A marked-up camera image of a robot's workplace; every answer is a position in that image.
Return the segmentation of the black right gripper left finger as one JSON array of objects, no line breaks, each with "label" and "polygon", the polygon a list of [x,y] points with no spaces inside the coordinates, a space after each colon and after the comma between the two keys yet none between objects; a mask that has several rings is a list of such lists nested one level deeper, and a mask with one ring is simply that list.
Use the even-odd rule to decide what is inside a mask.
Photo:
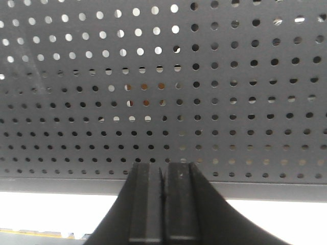
[{"label": "black right gripper left finger", "polygon": [[162,174],[136,163],[115,203],[86,244],[163,244]]}]

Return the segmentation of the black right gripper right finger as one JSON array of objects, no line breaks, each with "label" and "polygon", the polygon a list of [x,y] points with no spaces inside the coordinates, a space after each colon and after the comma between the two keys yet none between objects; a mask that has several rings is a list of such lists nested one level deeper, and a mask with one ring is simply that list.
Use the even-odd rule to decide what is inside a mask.
[{"label": "black right gripper right finger", "polygon": [[165,196],[165,244],[286,244],[233,208],[193,163],[169,164]]}]

